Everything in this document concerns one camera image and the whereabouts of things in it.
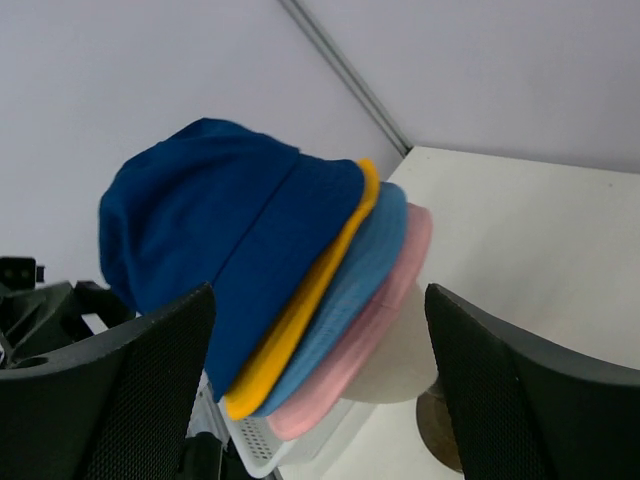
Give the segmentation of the pink bucket hat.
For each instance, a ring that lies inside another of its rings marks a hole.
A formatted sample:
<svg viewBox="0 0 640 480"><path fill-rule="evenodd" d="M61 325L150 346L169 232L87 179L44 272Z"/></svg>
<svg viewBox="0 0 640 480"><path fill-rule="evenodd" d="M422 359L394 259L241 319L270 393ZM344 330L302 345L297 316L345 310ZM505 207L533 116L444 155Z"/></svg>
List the pink bucket hat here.
<svg viewBox="0 0 640 480"><path fill-rule="evenodd" d="M268 416L269 425L278 438L293 440L315 427L356 378L399 317L424 263L431 226L426 209L408 206L407 240L382 286L357 313L319 366Z"/></svg>

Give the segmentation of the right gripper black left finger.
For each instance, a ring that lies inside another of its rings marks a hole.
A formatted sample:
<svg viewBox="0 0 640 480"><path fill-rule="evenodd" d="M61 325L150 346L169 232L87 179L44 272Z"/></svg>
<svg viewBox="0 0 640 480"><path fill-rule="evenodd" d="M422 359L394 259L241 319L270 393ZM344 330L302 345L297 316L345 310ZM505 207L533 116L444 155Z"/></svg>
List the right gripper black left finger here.
<svg viewBox="0 0 640 480"><path fill-rule="evenodd" d="M209 285L1 366L5 479L174 479L215 322Z"/></svg>

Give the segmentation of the light blue bucket hat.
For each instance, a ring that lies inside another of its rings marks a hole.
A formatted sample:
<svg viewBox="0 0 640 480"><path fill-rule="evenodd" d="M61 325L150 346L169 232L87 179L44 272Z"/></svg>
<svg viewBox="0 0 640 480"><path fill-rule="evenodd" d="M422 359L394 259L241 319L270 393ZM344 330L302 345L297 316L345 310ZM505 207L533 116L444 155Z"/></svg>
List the light blue bucket hat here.
<svg viewBox="0 0 640 480"><path fill-rule="evenodd" d="M408 202L382 182L378 201L359 227L285 370L253 413L266 417L289 399L329 355L391 272L408 228Z"/></svg>

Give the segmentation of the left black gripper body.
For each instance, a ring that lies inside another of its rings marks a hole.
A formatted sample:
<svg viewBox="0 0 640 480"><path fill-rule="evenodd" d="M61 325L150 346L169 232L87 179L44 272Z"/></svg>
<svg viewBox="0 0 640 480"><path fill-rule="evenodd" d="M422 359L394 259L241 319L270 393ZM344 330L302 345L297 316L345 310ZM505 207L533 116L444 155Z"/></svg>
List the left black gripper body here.
<svg viewBox="0 0 640 480"><path fill-rule="evenodd" d="M4 256L0 258L1 297L12 292L32 290L44 282L45 266L33 257Z"/></svg>

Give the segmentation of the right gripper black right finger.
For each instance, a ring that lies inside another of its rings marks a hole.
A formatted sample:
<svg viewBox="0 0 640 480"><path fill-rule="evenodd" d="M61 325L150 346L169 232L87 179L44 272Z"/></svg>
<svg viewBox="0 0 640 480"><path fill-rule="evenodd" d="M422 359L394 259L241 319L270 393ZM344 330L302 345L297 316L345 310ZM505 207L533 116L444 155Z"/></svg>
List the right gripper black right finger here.
<svg viewBox="0 0 640 480"><path fill-rule="evenodd" d="M438 284L424 310L467 479L636 479L639 373L562 347Z"/></svg>

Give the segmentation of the yellow hat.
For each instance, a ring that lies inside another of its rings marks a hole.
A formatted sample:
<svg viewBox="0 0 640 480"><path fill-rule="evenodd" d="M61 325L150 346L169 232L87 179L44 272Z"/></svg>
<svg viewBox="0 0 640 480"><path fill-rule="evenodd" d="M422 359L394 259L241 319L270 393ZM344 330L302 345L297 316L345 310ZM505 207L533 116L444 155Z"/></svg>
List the yellow hat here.
<svg viewBox="0 0 640 480"><path fill-rule="evenodd" d="M357 165L364 175L364 191L355 211L314 262L224 395L226 413L234 421L253 414L268 397L301 341L360 225L377 203L380 180L374 163L361 159Z"/></svg>

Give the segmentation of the beige mannequin head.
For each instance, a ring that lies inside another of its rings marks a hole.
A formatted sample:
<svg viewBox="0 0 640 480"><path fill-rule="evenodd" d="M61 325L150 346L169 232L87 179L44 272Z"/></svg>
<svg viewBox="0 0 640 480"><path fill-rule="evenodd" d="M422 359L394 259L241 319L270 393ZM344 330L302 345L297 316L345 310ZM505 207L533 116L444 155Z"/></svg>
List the beige mannequin head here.
<svg viewBox="0 0 640 480"><path fill-rule="evenodd" d="M424 289L413 284L398 318L343 392L347 400L394 404L415 399L437 379L424 312Z"/></svg>

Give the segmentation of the dark blue hat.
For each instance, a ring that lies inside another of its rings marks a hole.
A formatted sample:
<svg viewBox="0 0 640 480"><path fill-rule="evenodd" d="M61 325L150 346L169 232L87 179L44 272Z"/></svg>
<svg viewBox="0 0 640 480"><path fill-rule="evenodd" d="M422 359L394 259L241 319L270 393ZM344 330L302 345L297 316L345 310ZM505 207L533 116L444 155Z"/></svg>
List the dark blue hat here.
<svg viewBox="0 0 640 480"><path fill-rule="evenodd" d="M212 286L205 370L221 397L376 184L360 163L202 118L115 175L99 207L102 274L142 314Z"/></svg>

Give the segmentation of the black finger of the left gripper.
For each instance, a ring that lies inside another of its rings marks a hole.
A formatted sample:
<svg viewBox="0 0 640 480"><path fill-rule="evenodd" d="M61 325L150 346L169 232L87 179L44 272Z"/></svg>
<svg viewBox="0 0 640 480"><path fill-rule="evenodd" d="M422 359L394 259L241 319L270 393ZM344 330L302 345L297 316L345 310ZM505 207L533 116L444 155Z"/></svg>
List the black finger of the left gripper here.
<svg viewBox="0 0 640 480"><path fill-rule="evenodd" d="M61 282L31 290L1 288L1 366L15 368L32 357L93 335L86 315L108 328L135 317L110 289L92 281Z"/></svg>

